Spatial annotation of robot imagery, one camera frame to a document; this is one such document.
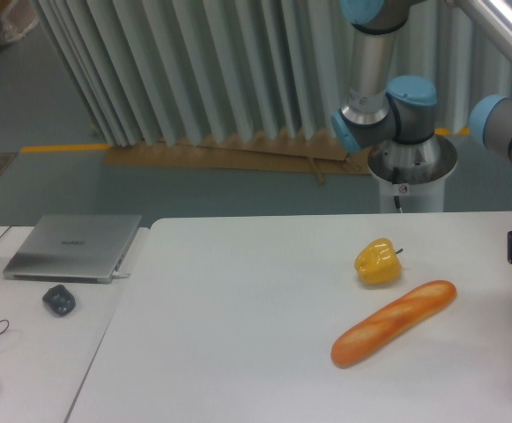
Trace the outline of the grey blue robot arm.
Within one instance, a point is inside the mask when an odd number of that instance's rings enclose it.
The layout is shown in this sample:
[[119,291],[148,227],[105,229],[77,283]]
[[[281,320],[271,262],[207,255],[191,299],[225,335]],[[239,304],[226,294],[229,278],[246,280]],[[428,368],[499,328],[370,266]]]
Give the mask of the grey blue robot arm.
[[[356,35],[350,92],[331,115],[336,136],[348,152],[368,150],[367,165],[388,210],[402,211],[404,198],[413,196],[421,210],[438,211],[457,153],[435,132],[436,87],[421,76],[389,75],[396,35],[409,20],[412,2],[344,1],[340,7]],[[511,98],[495,94],[480,100],[468,127],[486,149],[512,164]],[[512,229],[507,259],[512,265]]]

